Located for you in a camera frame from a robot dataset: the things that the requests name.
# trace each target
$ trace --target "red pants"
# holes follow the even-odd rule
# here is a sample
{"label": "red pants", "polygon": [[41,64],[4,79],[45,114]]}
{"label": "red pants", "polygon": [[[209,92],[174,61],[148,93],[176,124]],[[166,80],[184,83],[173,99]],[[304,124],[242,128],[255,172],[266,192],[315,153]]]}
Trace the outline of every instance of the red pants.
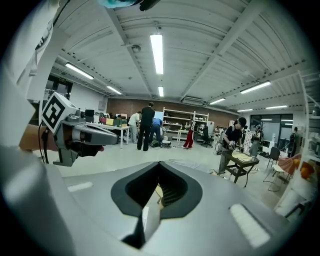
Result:
{"label": "red pants", "polygon": [[194,143],[194,131],[193,130],[189,130],[187,136],[186,136],[186,141],[184,143],[184,147],[185,148],[192,148],[192,144]]}

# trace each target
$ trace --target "person in red pants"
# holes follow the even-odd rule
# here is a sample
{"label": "person in red pants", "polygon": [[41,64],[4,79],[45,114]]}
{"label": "person in red pants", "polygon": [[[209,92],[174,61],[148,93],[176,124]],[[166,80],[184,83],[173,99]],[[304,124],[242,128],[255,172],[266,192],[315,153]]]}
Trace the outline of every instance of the person in red pants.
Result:
{"label": "person in red pants", "polygon": [[196,122],[192,120],[192,116],[191,116],[191,121],[189,122],[189,132],[186,136],[186,141],[184,143],[184,145],[182,146],[184,149],[192,149],[192,144],[194,143],[194,131],[195,131],[195,125]]}

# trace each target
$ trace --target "black shirt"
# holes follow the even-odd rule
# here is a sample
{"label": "black shirt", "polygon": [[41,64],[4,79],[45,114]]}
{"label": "black shirt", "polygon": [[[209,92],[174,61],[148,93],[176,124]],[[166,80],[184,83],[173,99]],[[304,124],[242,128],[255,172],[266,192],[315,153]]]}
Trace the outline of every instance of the black shirt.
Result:
{"label": "black shirt", "polygon": [[260,139],[261,139],[261,130],[258,130],[258,131],[255,132],[255,136],[253,137],[253,140],[254,141],[260,141]]}
{"label": "black shirt", "polygon": [[142,117],[141,117],[140,124],[142,126],[151,126],[155,113],[156,112],[151,107],[149,106],[144,107],[142,109]]}
{"label": "black shirt", "polygon": [[[232,131],[232,126],[230,126],[226,131],[225,131],[225,135],[227,135],[228,137],[228,140],[229,141],[235,141],[235,145],[237,145],[237,142],[238,140],[241,138],[241,130],[237,130],[235,127],[234,127],[234,131]],[[223,140],[223,147],[225,149],[228,148],[228,143]]]}

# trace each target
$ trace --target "black cap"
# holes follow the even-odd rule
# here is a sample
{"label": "black cap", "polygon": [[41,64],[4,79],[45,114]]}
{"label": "black cap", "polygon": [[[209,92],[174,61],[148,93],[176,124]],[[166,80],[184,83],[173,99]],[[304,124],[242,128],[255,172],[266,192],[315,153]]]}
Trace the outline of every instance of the black cap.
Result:
{"label": "black cap", "polygon": [[247,124],[247,120],[244,118],[244,117],[240,117],[238,119],[238,123],[242,126],[242,127],[245,127],[246,124]]}

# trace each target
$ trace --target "person in blue shirt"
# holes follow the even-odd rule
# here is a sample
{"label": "person in blue shirt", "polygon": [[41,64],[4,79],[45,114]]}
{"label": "person in blue shirt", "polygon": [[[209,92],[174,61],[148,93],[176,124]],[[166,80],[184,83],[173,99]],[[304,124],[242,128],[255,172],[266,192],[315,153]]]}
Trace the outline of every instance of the person in blue shirt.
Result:
{"label": "person in blue shirt", "polygon": [[161,137],[160,137],[160,129],[162,127],[162,120],[159,118],[154,118],[152,120],[152,126],[151,126],[151,131],[150,131],[150,137],[149,137],[149,143],[151,143],[154,140],[154,134],[156,136],[156,140],[158,142],[161,141]]}

